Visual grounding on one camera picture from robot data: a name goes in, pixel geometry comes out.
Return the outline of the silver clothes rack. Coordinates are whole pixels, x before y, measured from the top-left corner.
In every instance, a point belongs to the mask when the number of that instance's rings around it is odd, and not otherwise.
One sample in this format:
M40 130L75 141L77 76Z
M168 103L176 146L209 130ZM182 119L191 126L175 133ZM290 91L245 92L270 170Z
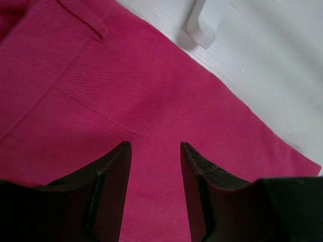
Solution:
M227 0L197 0L187 22L187 32L195 43L208 49L229 4Z

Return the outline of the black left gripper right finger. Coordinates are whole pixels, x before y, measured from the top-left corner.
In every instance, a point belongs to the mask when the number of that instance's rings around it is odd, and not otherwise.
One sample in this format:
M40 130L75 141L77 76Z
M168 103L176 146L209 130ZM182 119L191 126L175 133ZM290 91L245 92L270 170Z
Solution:
M192 241L322 241L322 177L251 183L180 149Z

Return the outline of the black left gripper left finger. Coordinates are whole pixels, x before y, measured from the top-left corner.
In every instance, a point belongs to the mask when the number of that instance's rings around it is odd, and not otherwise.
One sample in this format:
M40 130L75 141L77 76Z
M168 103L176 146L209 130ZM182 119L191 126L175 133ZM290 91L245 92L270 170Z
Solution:
M1 241L118 241L132 148L122 142L45 186L1 181Z

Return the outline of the pink trousers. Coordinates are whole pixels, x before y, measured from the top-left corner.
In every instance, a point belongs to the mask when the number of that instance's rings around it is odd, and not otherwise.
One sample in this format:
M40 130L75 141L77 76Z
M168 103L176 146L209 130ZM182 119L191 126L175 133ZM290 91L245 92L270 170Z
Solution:
M1 178L44 185L122 141L121 241L188 241L180 144L255 180L320 166L116 1L1 1Z

